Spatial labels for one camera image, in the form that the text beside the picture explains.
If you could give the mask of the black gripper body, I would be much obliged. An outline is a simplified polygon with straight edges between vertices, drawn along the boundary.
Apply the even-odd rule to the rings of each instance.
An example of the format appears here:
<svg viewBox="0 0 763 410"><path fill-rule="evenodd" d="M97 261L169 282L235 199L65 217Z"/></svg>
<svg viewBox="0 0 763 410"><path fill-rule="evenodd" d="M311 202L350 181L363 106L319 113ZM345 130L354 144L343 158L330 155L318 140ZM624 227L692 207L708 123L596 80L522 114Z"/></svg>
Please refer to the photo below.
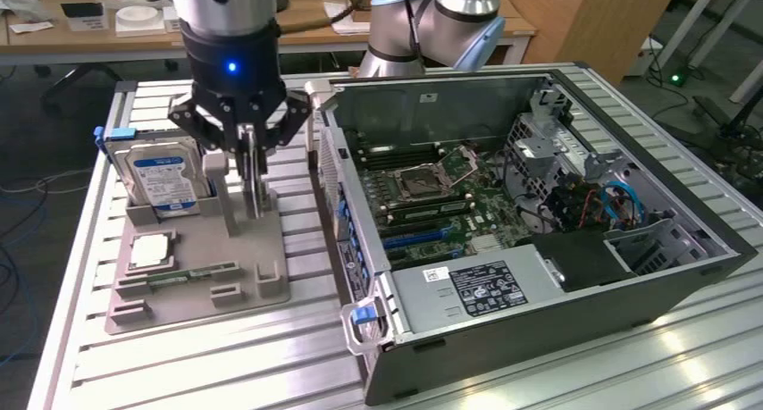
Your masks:
<svg viewBox="0 0 763 410"><path fill-rule="evenodd" d="M233 123L266 121L286 100L281 77L277 20L253 33L223 36L205 33L189 22L181 23L197 89L193 102L210 113L221 108L223 97L233 100Z"/></svg>

